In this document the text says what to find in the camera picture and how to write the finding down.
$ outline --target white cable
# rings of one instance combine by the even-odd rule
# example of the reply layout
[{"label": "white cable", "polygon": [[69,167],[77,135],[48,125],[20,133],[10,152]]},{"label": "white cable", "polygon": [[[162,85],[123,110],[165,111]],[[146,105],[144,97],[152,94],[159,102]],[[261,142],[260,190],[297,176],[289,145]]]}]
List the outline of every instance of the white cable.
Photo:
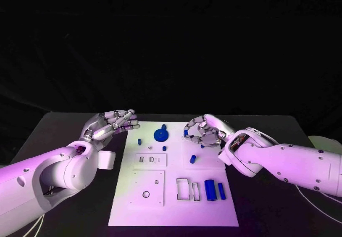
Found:
[{"label": "white cable", "polygon": [[296,185],[296,188],[297,188],[297,190],[299,190],[302,196],[305,197],[305,199],[306,199],[306,200],[309,201],[309,203],[313,205],[313,207],[315,207],[332,220],[335,220],[336,222],[339,222],[339,223],[342,224],[342,222],[341,222],[339,220],[336,220],[333,217],[331,217],[331,216],[315,206],[315,204],[310,202],[310,200],[309,200],[307,197],[305,196],[303,192],[300,191],[297,185]]},{"label": "white cable", "polygon": [[41,217],[38,218],[38,221],[36,221],[35,225],[32,226],[32,228],[29,229],[29,231],[26,232],[26,234],[23,235],[23,237],[26,237],[26,236],[30,234],[32,229],[36,227],[38,222],[41,221],[42,217],[43,217],[43,216],[41,216]]},{"label": "white cable", "polygon": [[45,220],[45,214],[43,214],[42,221],[41,221],[41,224],[39,224],[39,227],[38,227],[38,231],[36,231],[36,234],[35,234],[35,236],[33,236],[33,237],[36,237],[36,236],[38,236],[38,232],[39,232],[39,229],[41,229],[41,226],[42,226],[43,220]]},{"label": "white cable", "polygon": [[336,200],[335,198],[332,198],[329,195],[326,195],[325,193],[322,193],[331,200],[333,200],[335,202],[338,202],[339,204],[342,204],[342,201]]}]

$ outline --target dark table surface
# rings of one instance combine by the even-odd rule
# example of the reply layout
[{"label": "dark table surface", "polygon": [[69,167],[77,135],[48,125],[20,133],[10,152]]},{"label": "dark table surface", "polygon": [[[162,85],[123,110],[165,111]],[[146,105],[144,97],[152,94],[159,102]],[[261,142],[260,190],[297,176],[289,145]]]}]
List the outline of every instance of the dark table surface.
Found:
[{"label": "dark table surface", "polygon": [[[84,123],[92,115],[48,113],[12,163],[66,146],[78,139]],[[188,122],[196,116],[139,114],[139,120]],[[279,143],[313,146],[292,116],[218,115],[218,117],[227,120],[237,130],[247,127],[261,130]],[[294,185],[282,182],[266,169],[254,178],[248,178],[232,166],[227,166],[227,175],[238,227],[108,227],[126,137],[127,133],[116,135],[104,148],[116,152],[114,169],[98,170],[90,187],[46,214],[39,237],[341,236],[342,224],[332,221],[312,207]],[[313,199],[318,198],[318,192],[303,191]],[[10,236],[22,236],[30,226],[32,224]]]}]

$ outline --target circular hole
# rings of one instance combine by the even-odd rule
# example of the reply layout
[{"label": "circular hole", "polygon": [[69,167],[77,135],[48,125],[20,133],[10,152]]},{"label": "circular hole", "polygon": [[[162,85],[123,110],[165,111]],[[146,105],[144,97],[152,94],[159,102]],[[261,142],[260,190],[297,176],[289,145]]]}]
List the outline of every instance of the circular hole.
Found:
[{"label": "circular hole", "polygon": [[147,198],[150,196],[150,192],[149,191],[144,191],[143,192],[143,197]]}]

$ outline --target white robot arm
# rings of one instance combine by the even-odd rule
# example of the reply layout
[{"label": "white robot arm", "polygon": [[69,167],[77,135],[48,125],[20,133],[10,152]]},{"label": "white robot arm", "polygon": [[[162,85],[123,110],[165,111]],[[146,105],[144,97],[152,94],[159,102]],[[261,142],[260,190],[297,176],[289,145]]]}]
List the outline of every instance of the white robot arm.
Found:
[{"label": "white robot arm", "polygon": [[[198,125],[202,137],[188,134]],[[227,165],[253,177],[263,168],[284,182],[342,197],[341,155],[315,148],[279,144],[263,132],[253,128],[234,132],[230,125],[214,115],[195,118],[185,127],[185,139],[204,146],[218,146],[227,142],[219,159]]]},{"label": "white robot arm", "polygon": [[[78,141],[0,169],[0,237],[17,231],[113,169],[116,153],[101,151],[111,135],[139,129],[134,110],[95,114]],[[55,187],[43,193],[42,183]]]}]

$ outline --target robotic hand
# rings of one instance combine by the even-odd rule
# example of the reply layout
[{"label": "robotic hand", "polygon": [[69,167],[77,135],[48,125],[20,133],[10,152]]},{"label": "robotic hand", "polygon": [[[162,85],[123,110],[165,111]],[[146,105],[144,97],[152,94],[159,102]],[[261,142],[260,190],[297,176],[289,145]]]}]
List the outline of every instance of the robotic hand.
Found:
[{"label": "robotic hand", "polygon": [[[139,129],[134,110],[95,114],[78,141],[0,169],[0,237],[17,231],[92,182],[97,169],[113,169],[111,136]],[[41,182],[55,187],[43,193]]]},{"label": "robotic hand", "polygon": [[[202,137],[188,134],[198,123]],[[234,132],[214,115],[196,117],[183,129],[186,140],[204,146],[227,142],[219,159],[227,165],[253,177],[263,168],[284,182],[342,197],[341,155],[315,148],[277,141],[254,128]]]}]

